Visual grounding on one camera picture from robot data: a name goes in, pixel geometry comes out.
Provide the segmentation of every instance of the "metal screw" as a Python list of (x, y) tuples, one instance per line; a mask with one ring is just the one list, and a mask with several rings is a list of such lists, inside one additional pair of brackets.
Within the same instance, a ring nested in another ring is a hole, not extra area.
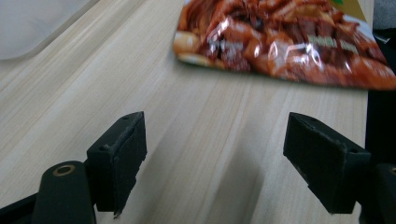
[(76, 169), (74, 165), (63, 165), (58, 168), (56, 168), (52, 174), (55, 176), (63, 176), (63, 175), (69, 175), (73, 173), (73, 171)]

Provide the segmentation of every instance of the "wooden table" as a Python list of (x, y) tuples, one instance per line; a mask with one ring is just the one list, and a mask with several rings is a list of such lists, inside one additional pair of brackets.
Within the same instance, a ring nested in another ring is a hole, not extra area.
[[(373, 0), (360, 0), (369, 20)], [(124, 212), (98, 223), (357, 223), (329, 215), (282, 155), (289, 112), (364, 146), (367, 91), (179, 62), (183, 0), (101, 0), (36, 56), (0, 62), (0, 206), (144, 111), (148, 156)]]

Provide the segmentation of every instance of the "red snack package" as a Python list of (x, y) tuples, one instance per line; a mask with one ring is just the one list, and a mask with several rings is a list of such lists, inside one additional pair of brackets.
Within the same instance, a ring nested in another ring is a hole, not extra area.
[[(174, 52), (184, 62), (236, 72), (396, 90), (396, 76), (364, 18), (346, 15), (337, 2), (187, 0)], [(362, 16), (357, 0), (349, 2)]]

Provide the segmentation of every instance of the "plastic packaging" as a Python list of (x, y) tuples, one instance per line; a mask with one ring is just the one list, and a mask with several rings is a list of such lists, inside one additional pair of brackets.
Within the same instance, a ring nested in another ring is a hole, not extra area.
[(236, 72), (396, 89), (358, 0), (188, 0), (174, 52), (184, 62)]
[(98, 0), (1, 0), (0, 60), (43, 49)]

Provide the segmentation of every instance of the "food image on package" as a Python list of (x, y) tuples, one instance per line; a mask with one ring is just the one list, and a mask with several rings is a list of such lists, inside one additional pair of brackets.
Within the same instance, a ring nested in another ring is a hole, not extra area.
[[(348, 2), (362, 15), (358, 0)], [(333, 0), (187, 0), (174, 52), (187, 63), (235, 72), (396, 90), (396, 76), (371, 29), (342, 5)]]

